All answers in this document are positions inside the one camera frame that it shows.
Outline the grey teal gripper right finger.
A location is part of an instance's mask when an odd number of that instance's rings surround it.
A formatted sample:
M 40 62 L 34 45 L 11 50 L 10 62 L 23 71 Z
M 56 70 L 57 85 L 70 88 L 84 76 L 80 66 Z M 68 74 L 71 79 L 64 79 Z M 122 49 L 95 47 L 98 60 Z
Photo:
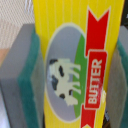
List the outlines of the grey teal gripper right finger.
M 128 28 L 120 27 L 107 92 L 111 128 L 128 128 Z

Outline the grey teal gripper left finger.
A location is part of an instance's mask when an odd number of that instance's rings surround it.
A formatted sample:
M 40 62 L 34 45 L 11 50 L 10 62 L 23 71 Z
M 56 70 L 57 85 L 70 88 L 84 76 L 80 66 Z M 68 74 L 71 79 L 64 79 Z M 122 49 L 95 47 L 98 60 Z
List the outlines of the grey teal gripper left finger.
M 22 26 L 0 67 L 0 88 L 11 128 L 43 128 L 43 58 L 33 24 Z

